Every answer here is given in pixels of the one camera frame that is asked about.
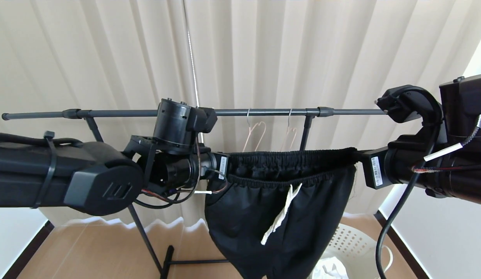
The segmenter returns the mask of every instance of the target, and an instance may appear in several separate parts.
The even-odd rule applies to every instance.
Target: clothes hanger
[[[256,149],[254,149],[255,151],[258,150],[258,147],[260,146],[261,140],[265,136],[265,132],[266,132],[266,123],[264,121],[260,121],[256,124],[254,124],[254,126],[251,128],[251,123],[249,122],[249,111],[251,111],[251,108],[249,108],[247,110],[247,125],[249,127],[249,134],[247,135],[246,143],[244,143],[244,148],[242,149],[242,152],[244,152],[244,150],[246,150],[247,142],[249,141],[249,138],[251,137],[251,134],[253,133],[254,129],[256,129],[256,127],[258,127],[258,126],[260,127],[261,124],[264,125],[263,134],[261,134],[260,140],[258,141],[258,144],[256,145]]]
[[[291,150],[292,145],[294,145],[294,141],[296,140],[296,135],[298,134],[297,128],[291,129],[291,114],[292,114],[292,109],[289,111],[289,117],[287,118],[287,130],[285,131],[284,141],[282,142],[282,146],[280,147],[279,151],[283,150],[283,148],[285,147],[285,142],[287,141],[287,136],[290,133],[294,132],[294,136],[292,137],[291,146],[289,146],[289,150]]]

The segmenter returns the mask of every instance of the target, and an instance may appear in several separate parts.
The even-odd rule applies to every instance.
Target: beige curtain
[[[0,1],[0,116],[154,109],[164,97],[195,105],[195,85],[199,104],[214,108],[374,108],[399,85],[438,95],[440,83],[464,72],[480,38],[481,0]],[[260,120],[267,131],[258,150],[280,150],[287,117],[250,118]],[[120,149],[154,125],[152,118],[97,121],[105,141]],[[292,150],[303,121],[290,118],[298,129]],[[418,121],[396,125],[386,116],[315,119],[307,148],[379,148],[418,128]],[[41,136],[46,129],[93,140],[83,121],[0,117],[0,131]],[[221,117],[204,139],[233,152],[247,133],[246,117]],[[259,139],[253,133],[246,151]],[[358,169],[346,210],[374,213],[390,190],[366,188]],[[166,210],[137,210],[145,225],[183,216],[189,226],[203,206],[195,196]],[[54,224],[85,217],[68,208],[42,211]],[[106,218],[115,217],[131,221],[125,210]]]

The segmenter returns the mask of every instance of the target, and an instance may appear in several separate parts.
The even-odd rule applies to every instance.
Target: white wall
[[[0,278],[46,222],[39,210],[0,208]]]
[[[481,74],[481,42],[464,76],[476,74]],[[380,207],[386,218],[404,188],[395,186]],[[393,227],[431,278],[481,278],[481,205],[414,189]]]

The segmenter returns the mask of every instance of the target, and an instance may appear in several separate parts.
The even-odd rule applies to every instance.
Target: black shorts
[[[230,185],[206,195],[209,233],[245,279],[305,279],[337,228],[354,183],[355,148],[232,153]],[[260,243],[285,205],[289,185],[302,183],[281,226]],[[210,180],[208,190],[224,180]]]

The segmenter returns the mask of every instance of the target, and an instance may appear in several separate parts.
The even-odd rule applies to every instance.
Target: basket handle
[[[389,247],[387,247],[386,245],[382,246],[382,249],[383,248],[386,248],[387,251],[389,252],[389,263],[387,264],[386,268],[384,269],[384,272],[386,272],[391,267],[391,265],[393,264],[393,251],[391,251],[391,249]]]

